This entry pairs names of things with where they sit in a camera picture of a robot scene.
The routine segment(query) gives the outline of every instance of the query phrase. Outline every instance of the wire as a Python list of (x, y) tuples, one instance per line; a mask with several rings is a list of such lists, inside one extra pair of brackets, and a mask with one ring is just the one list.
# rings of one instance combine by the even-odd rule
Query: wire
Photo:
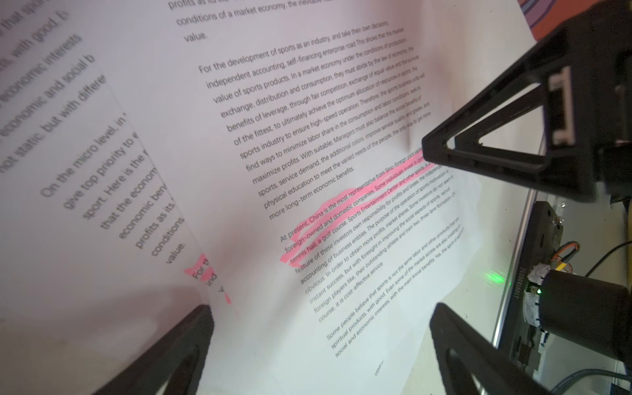
[(612, 255), (613, 252), (615, 252), (616, 250), (620, 249), (621, 247), (625, 247), (628, 244), (632, 244), (632, 240), (626, 241), (625, 243), (621, 243), (618, 246), (614, 247), (613, 249), (611, 249), (610, 251), (608, 251), (607, 253), (605, 253), (604, 257), (601, 258), (593, 267), (592, 269), (590, 269), (588, 271), (588, 273), (586, 273), (586, 275), (584, 277), (590, 277), (590, 275), (592, 274), (592, 272), (595, 271), (595, 269), (597, 267), (599, 267), (599, 265), (603, 264), (604, 261), (610, 256)]
[[(562, 255), (562, 252), (565, 252), (571, 247), (574, 247), (574, 250), (571, 251), (569, 254), (567, 254), (564, 258), (560, 258), (560, 255)], [(579, 252), (579, 250), (580, 250), (580, 244), (577, 241), (569, 241), (568, 243), (558, 248), (557, 251), (555, 251), (550, 261), (553, 262), (554, 260), (559, 260), (561, 262), (567, 263), (567, 260), (571, 260), (571, 258), (573, 258), (573, 256)]]
[(564, 380), (560, 381), (558, 385), (556, 385), (552, 390), (551, 394), (553, 395), (561, 395), (564, 394), (570, 387), (573, 386), (576, 382), (588, 376), (608, 376), (614, 377), (619, 380), (626, 380), (632, 382), (632, 376), (624, 375), (622, 373), (610, 372), (608, 370), (603, 369), (584, 369), (579, 372), (575, 372)]

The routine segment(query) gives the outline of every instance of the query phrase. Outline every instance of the black cable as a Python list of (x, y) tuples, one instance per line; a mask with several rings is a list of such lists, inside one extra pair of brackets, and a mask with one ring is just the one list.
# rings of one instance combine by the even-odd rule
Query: black cable
[(590, 275), (592, 274), (592, 272), (594, 272), (594, 271), (595, 271), (595, 269), (596, 269), (597, 267), (599, 267), (599, 265), (603, 264), (603, 263), (604, 263), (604, 261), (605, 261), (605, 260), (606, 260), (606, 259), (607, 259), (610, 255), (612, 255), (612, 253), (613, 253), (613, 252), (615, 252), (616, 250), (620, 249), (621, 247), (625, 247), (625, 246), (626, 246), (626, 245), (628, 245), (628, 244), (632, 244), (632, 240), (626, 241), (625, 243), (621, 243), (621, 244), (619, 244), (618, 246), (616, 246), (616, 247), (614, 247), (613, 249), (611, 249), (610, 251), (608, 251), (608, 252), (604, 255), (604, 257), (603, 257), (603, 258), (601, 258), (601, 259), (599, 260), (599, 262), (597, 262), (597, 263), (596, 263), (596, 264), (592, 267), (592, 269), (590, 269), (590, 270), (588, 271), (588, 273), (586, 273), (586, 275), (585, 275), (584, 277), (590, 277)]
[(584, 369), (579, 372), (575, 372), (564, 380), (560, 381), (558, 385), (556, 385), (552, 390), (551, 394), (553, 395), (561, 395), (568, 391), (570, 387), (573, 386), (576, 382), (588, 376), (608, 376), (614, 377), (615, 379), (626, 380), (632, 382), (632, 376), (624, 375), (621, 373), (610, 372), (608, 370), (603, 369)]

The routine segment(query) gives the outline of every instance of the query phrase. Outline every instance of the printed page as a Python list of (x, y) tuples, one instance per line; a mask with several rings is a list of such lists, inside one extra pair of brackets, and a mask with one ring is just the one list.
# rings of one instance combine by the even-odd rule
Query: printed page
[(2, 12), (0, 319), (129, 363), (221, 285), (72, 11)]
[(66, 4), (230, 293), (200, 390), (401, 391), (477, 247), (429, 3)]

